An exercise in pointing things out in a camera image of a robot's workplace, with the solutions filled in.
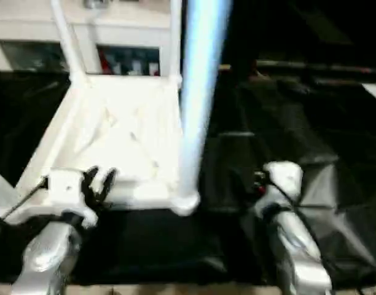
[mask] red object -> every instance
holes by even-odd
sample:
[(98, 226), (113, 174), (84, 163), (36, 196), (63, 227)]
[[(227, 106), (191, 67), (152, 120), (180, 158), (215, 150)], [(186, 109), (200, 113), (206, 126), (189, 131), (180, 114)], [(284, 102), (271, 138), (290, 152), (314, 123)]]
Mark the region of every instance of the red object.
[(109, 63), (106, 60), (106, 57), (104, 56), (103, 52), (99, 50), (98, 53), (100, 55), (102, 73), (107, 74), (107, 75), (113, 74), (113, 72), (112, 72), (112, 70), (109, 66)]

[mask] black cloth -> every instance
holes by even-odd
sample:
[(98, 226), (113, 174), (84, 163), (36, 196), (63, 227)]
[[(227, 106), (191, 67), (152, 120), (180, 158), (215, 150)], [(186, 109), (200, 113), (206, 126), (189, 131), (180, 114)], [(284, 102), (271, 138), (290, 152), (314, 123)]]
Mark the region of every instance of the black cloth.
[(296, 162), (304, 171), (298, 210), (334, 286), (376, 283), (376, 99), (362, 86), (272, 81), (229, 92), (220, 85), (217, 93), (202, 164), (202, 208), (242, 216), (252, 251), (273, 280), (264, 229), (245, 201), (254, 203), (253, 172), (264, 163)]
[(16, 185), (69, 87), (68, 75), (0, 73), (0, 174)]

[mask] cable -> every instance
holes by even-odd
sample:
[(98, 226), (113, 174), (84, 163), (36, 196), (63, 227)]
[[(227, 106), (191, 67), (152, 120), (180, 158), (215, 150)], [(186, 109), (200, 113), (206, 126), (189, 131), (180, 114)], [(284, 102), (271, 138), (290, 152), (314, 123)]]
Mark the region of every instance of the cable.
[(5, 221), (14, 211), (19, 209), (25, 202), (27, 202), (39, 189), (47, 186), (47, 178), (44, 178), (36, 187), (34, 187), (27, 195), (24, 196), (15, 206), (13, 206), (7, 213), (5, 213), (0, 221)]
[(27, 202), (39, 189), (47, 187), (47, 178), (44, 178), (36, 187), (34, 187), (27, 195), (24, 196), (15, 206), (13, 206), (7, 213), (0, 218), (0, 233), (2, 223), (18, 208), (20, 208), (25, 202)]

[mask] white pole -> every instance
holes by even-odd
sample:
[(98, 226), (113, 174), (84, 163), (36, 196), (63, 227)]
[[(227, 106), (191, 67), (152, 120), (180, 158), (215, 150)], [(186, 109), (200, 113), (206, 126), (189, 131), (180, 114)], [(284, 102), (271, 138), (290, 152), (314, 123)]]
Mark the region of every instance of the white pole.
[(181, 83), (180, 51), (181, 51), (181, 0), (170, 1), (170, 77)]
[(55, 23), (61, 38), (61, 46), (70, 70), (70, 80), (86, 81), (84, 65), (80, 59), (76, 39), (66, 22), (60, 0), (51, 0)]
[(13, 207), (20, 199), (19, 193), (0, 175), (0, 207)]
[(179, 188), (172, 198), (172, 208), (180, 215), (190, 214), (200, 201), (197, 179), (230, 8), (231, 0), (188, 3)]

